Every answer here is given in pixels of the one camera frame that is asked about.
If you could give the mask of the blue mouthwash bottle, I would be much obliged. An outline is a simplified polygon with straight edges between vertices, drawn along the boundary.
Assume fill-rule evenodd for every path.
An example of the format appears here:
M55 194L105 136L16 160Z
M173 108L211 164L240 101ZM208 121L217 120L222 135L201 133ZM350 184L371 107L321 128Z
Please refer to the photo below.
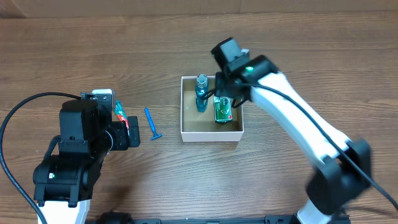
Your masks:
M209 90L208 77L204 74L200 74L197 76L196 85L195 85L195 94L196 94L196 106L197 111L200 113L204 113L207 108L208 100L203 100L202 97L206 96L206 93Z

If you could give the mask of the blue disposable razor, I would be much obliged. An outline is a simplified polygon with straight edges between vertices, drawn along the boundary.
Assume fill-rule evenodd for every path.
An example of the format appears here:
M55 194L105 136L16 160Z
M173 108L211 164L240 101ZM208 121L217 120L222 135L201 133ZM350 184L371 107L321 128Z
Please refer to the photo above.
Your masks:
M154 122L153 122L153 119L152 119L152 116L150 115L149 109L148 109L148 108L145 108L145 109L144 109L144 112L145 112L146 117L147 117L147 120L148 120L148 122L149 122L149 126L150 126L150 128L151 128L151 131L152 131L152 133L153 133L153 136L151 137L150 140L153 141L153 140L156 140L156 139L161 138L161 137L163 136L163 134L157 133L156 128L155 128L155 125L154 125Z

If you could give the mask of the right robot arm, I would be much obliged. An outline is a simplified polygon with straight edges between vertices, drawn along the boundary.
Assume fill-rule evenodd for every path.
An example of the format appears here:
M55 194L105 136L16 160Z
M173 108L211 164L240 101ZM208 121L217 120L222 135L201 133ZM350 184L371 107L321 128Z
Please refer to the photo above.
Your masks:
M327 123L293 89L265 55L255 58L228 38L212 50L220 67L214 94L251 101L268 112L297 143L315 173L306 186L308 202L295 223L335 223L343 207L370 187L371 148Z

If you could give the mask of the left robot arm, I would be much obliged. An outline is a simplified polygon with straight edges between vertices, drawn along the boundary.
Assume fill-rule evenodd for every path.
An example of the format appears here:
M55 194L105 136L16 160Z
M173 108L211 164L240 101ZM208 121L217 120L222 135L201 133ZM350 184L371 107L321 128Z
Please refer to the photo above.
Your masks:
M33 174L39 223L84 223L105 156L140 145L137 118L113 121L111 112L111 104L96 100L62 105L60 135Z

